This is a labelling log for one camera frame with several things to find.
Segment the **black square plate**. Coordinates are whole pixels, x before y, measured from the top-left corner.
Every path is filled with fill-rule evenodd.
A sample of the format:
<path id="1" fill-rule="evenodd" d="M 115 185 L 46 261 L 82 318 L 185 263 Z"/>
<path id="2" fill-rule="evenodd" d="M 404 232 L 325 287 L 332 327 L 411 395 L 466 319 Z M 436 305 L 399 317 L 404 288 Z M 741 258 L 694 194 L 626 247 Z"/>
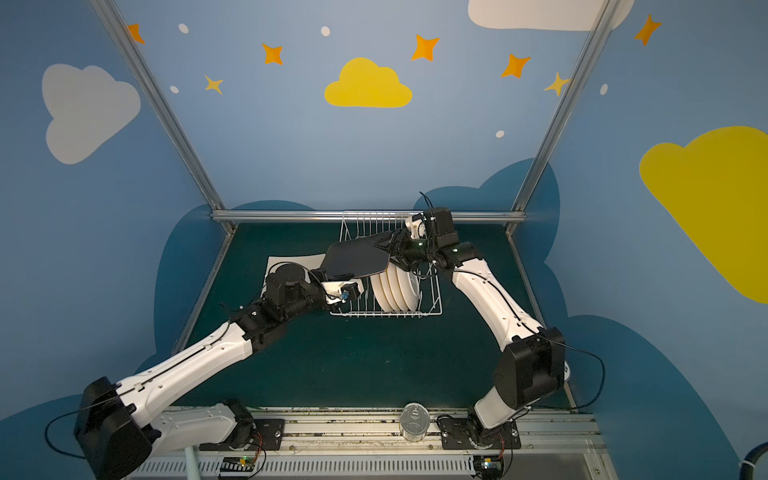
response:
<path id="1" fill-rule="evenodd" d="M 380 234 L 332 244 L 326 251 L 320 268 L 329 279 L 363 278 L 382 273 L 388 267 L 390 253 L 373 245 Z"/>

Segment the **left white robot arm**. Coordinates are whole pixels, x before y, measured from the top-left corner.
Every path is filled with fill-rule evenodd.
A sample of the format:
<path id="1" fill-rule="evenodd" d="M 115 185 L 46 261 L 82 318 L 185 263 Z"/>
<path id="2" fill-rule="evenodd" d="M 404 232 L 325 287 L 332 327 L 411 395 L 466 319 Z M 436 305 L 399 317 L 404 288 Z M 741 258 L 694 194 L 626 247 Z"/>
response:
<path id="1" fill-rule="evenodd" d="M 81 397 L 73 434 L 98 479 L 122 479 L 152 455 L 199 444 L 251 441 L 252 416 L 238 403 L 196 410 L 192 418 L 161 421 L 163 411 L 229 366 L 282 338 L 288 323 L 334 311 L 358 296 L 356 280 L 331 282 L 325 270 L 280 262 L 263 293 L 230 313 L 211 334 L 146 370 L 111 382 L 101 377 Z"/>

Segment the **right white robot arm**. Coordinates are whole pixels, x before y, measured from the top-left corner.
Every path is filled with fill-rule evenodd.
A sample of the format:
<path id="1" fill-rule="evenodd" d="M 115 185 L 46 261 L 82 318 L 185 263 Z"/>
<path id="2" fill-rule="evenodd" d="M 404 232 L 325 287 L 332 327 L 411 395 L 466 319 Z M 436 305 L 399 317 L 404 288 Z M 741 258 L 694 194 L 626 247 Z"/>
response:
<path id="1" fill-rule="evenodd" d="M 412 216 L 374 245 L 407 270 L 427 263 L 450 275 L 496 339 L 501 357 L 493 387 L 472 408 L 476 424 L 491 430 L 515 413 L 561 390 L 567 380 L 565 338 L 528 314 L 492 273 L 484 255 L 462 242 L 450 210 L 440 207 Z"/>

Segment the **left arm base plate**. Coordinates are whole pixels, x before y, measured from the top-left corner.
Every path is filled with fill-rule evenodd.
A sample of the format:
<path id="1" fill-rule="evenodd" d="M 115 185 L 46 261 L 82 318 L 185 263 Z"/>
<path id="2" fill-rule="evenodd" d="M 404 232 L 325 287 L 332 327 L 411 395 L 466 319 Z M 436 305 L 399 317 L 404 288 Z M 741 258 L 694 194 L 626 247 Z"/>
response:
<path id="1" fill-rule="evenodd" d="M 220 443 L 206 443 L 201 451 L 277 451 L 281 447 L 285 429 L 284 419 L 265 418 L 239 421 L 233 432 Z"/>

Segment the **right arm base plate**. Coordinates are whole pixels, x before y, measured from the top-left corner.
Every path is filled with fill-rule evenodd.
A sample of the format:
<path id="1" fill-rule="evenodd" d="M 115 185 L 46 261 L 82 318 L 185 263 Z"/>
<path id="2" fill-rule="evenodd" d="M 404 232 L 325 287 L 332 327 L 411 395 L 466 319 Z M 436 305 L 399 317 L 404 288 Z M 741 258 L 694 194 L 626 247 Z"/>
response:
<path id="1" fill-rule="evenodd" d="M 485 428 L 475 416 L 456 418 L 440 415 L 435 419 L 444 450 L 520 449 L 521 439 L 514 421 Z"/>

